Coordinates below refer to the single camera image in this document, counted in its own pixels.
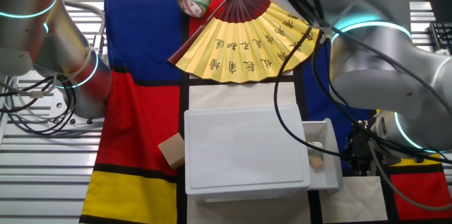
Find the white plastic box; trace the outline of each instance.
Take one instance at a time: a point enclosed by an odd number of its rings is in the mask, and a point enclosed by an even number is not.
[[[280,113],[298,137],[304,139],[306,129],[313,140],[331,147],[325,137],[332,136],[337,150],[331,123],[303,126],[296,104],[281,105]],[[339,159],[325,158],[324,167],[311,170],[306,146],[281,127],[273,106],[189,110],[184,118],[186,193],[195,201],[269,199],[309,187],[339,188]]]

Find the metal grid table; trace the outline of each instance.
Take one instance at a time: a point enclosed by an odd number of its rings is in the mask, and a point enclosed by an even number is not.
[[[104,0],[74,1],[103,9]],[[432,51],[428,27],[435,18],[430,3],[428,0],[410,0],[410,7],[413,42],[421,49]],[[68,12],[92,42],[100,19],[80,9],[68,8]],[[20,78],[19,86],[24,88],[41,79],[31,71]],[[53,93],[38,100],[32,106],[33,111],[48,115],[52,96]],[[46,124],[31,126],[47,128]],[[3,139],[0,139],[0,223],[78,223],[101,129],[87,131],[76,138],[44,138],[27,134],[4,121],[0,135],[3,131]],[[445,165],[444,172],[451,190],[452,166]]]

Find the white box lid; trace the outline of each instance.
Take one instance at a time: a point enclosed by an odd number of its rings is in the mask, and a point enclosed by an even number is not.
[[[298,106],[281,105],[304,139]],[[222,192],[308,187],[307,149],[280,125],[273,106],[185,112],[186,190]]]

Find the mondrian pattern cloth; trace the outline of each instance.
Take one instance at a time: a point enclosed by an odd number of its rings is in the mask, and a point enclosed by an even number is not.
[[[206,13],[214,8],[215,2]],[[81,223],[452,223],[452,212],[415,208],[380,177],[345,177],[344,190],[336,194],[308,191],[282,201],[195,204],[184,192],[184,168],[172,170],[157,145],[177,132],[184,135],[188,109],[272,105],[274,80],[220,84],[170,65],[167,59],[202,23],[183,14],[177,0],[105,0],[105,13],[112,91]],[[327,61],[319,55],[324,83]],[[330,118],[344,149],[351,125],[323,96],[309,59],[283,77],[279,102],[297,103],[305,121]],[[388,171],[420,203],[451,202],[440,164],[404,161]]]

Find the folding fan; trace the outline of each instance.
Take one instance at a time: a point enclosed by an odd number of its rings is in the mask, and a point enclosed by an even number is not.
[[[224,0],[168,59],[182,71],[215,81],[244,83],[278,75],[308,25],[269,0]],[[316,45],[312,30],[285,67],[304,61]]]

